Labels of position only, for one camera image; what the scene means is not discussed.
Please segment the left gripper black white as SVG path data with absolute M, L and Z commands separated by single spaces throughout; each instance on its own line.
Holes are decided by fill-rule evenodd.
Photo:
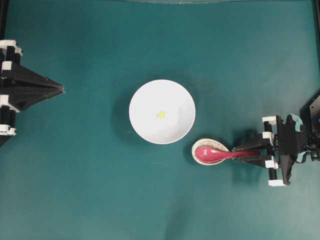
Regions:
M 0 134 L 16 135 L 16 114 L 63 94 L 64 86 L 19 65 L 23 50 L 17 41 L 0 41 Z M 15 81 L 42 87 L 12 87 Z

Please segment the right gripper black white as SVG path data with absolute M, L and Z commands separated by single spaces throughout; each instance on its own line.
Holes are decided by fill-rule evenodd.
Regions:
M 243 138 L 236 141 L 233 152 L 253 151 L 266 149 L 267 155 L 248 155 L 233 157 L 234 161 L 248 163 L 268 169 L 268 185 L 271 187 L 284 187 L 290 184 L 292 159 L 289 155 L 280 154 L 284 145 L 277 137 L 281 131 L 292 123 L 292 115 L 289 114 L 286 123 L 282 123 L 280 116 L 265 116 L 261 119 L 264 132 L 256 133 L 247 131 Z

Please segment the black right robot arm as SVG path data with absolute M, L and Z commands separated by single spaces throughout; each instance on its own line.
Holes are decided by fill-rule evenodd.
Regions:
M 289 114 L 261 118 L 264 131 L 247 143 L 232 149 L 241 156 L 232 159 L 268 169 L 268 185 L 290 185 L 294 164 L 302 164 L 310 156 L 320 160 L 320 98 L 313 98 L 302 109 L 302 117 Z

